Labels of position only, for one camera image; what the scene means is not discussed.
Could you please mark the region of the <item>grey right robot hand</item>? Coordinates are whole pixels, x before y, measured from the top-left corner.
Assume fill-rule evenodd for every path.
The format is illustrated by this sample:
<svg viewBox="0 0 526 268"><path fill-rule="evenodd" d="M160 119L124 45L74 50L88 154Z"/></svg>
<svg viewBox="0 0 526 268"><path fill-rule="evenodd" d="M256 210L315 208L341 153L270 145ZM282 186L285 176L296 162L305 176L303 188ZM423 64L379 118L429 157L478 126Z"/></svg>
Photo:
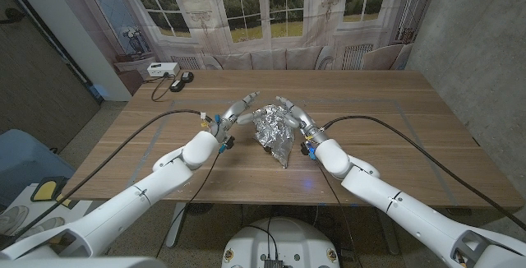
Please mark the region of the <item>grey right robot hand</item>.
<svg viewBox="0 0 526 268"><path fill-rule="evenodd" d="M321 144L329 139L325 132L317 126L316 122L303 109L284 97L277 96L276 99L285 109L284 116L288 121L288 125L298 128L307 140Z"/></svg>

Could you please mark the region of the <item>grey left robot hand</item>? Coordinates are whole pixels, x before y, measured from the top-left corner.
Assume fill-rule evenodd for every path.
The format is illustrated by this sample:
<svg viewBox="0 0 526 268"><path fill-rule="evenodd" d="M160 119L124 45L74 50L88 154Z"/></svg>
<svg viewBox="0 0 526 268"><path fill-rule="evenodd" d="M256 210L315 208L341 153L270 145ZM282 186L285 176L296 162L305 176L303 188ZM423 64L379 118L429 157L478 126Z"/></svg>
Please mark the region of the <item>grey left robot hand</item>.
<svg viewBox="0 0 526 268"><path fill-rule="evenodd" d="M219 143L224 142L228 138L228 130L238 120L242 113L250 108L259 94L259 91L252 92L243 99L232 104L222 115L215 116L215 123L211 126L210 133L215 136L215 139Z"/></svg>

